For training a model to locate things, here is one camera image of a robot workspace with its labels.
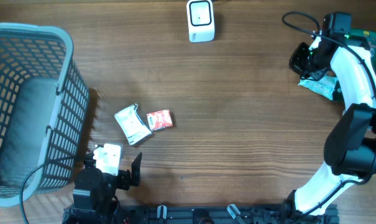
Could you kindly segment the light green wipes packet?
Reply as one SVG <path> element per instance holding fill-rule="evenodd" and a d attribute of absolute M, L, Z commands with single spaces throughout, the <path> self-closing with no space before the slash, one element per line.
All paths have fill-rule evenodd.
<path fill-rule="evenodd" d="M 324 76 L 319 81 L 314 81 L 310 79 L 300 80 L 299 86 L 305 87 L 325 98 L 335 101 L 337 100 L 337 78 L 331 76 Z"/>

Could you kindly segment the white foil pouch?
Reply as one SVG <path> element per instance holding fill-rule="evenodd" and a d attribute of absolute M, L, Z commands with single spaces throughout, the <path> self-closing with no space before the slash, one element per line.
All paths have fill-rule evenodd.
<path fill-rule="evenodd" d="M 144 124 L 137 114 L 138 107 L 138 104 L 135 103 L 120 110 L 114 115 L 130 146 L 136 145 L 138 142 L 152 134 L 151 130 Z"/>

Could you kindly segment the orange snack packet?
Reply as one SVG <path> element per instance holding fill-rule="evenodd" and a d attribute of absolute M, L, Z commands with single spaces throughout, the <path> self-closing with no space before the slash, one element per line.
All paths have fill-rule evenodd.
<path fill-rule="evenodd" d="M 147 113 L 147 121 L 151 131 L 170 128 L 173 126 L 170 110 L 160 110 Z"/>

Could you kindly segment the green glove package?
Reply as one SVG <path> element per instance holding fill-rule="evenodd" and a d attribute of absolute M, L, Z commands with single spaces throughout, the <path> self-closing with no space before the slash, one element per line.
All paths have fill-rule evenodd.
<path fill-rule="evenodd" d="M 367 41 L 370 47 L 370 61 L 376 74 L 376 32 L 363 29 L 352 29 L 349 35 L 350 38 L 363 37 Z M 342 95 L 341 83 L 338 77 L 335 77 L 335 81 L 336 84 L 334 85 L 334 90 L 331 95 L 331 101 L 342 102 L 344 99 Z"/>

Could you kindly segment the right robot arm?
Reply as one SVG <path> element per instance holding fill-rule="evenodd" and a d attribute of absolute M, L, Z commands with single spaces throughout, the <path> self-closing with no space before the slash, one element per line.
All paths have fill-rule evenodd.
<path fill-rule="evenodd" d="M 302 187 L 282 203 L 280 217 L 301 221 L 324 215 L 352 185 L 376 174 L 376 74 L 365 37 L 351 35 L 351 14 L 333 12 L 317 23 L 311 45 L 302 42 L 289 66 L 302 80 L 336 75 L 345 112 L 324 144 L 324 162 Z"/>

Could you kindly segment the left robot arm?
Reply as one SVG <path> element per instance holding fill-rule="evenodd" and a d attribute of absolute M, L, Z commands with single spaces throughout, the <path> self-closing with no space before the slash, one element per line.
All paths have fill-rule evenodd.
<path fill-rule="evenodd" d="M 91 152 L 84 159 L 85 168 L 75 179 L 74 203 L 64 209 L 63 223 L 129 223 L 129 212 L 121 208 L 116 190 L 129 190 L 140 184 L 142 153 L 134 159 L 131 170 L 120 170 L 117 175 L 106 174 L 95 167 Z"/>

